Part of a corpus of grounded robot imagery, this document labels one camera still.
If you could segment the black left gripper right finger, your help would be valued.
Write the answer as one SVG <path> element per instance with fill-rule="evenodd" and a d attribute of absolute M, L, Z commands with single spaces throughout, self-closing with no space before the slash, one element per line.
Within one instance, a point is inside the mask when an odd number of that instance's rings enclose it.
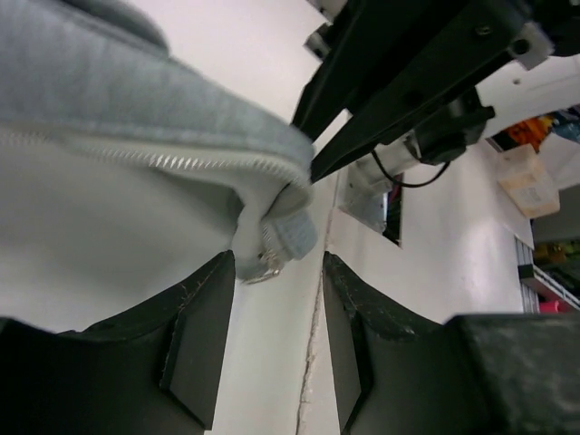
<path fill-rule="evenodd" d="M 578 314 L 468 314 L 445 324 L 323 264 L 343 434 L 576 434 Z"/>

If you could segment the grey zip-up jacket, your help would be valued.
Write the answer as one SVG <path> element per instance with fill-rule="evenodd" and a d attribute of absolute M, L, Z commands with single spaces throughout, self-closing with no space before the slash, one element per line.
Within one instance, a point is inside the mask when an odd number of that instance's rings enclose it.
<path fill-rule="evenodd" d="M 1 313 L 82 330 L 232 251 L 306 256 L 312 142 L 121 1 L 1 4 Z"/>

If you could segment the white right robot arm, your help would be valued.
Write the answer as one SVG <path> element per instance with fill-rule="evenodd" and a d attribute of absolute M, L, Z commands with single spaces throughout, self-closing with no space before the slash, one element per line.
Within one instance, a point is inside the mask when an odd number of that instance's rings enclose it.
<path fill-rule="evenodd" d="M 293 124 L 318 138 L 313 181 L 348 166 L 376 185 L 579 102 L 576 1 L 317 1 L 321 63 Z"/>

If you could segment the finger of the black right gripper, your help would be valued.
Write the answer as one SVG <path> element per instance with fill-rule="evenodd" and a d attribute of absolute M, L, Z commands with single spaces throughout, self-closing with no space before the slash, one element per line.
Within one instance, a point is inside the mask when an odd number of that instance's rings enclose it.
<path fill-rule="evenodd" d="M 356 114 L 426 47 L 490 44 L 508 50 L 532 15 L 528 1 L 346 1 L 306 40 L 321 64 L 293 124 L 312 139 Z"/>
<path fill-rule="evenodd" d="M 318 153 L 312 162 L 311 181 L 334 173 L 381 139 L 397 139 L 508 61 L 504 48 L 490 44 L 426 47 Z"/>

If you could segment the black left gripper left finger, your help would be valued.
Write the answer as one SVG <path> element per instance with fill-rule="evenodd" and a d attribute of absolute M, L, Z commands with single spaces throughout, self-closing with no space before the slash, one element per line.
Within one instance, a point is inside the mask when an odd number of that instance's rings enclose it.
<path fill-rule="evenodd" d="M 235 287 L 229 251 L 88 329 L 1 321 L 4 434 L 202 434 L 217 404 Z"/>

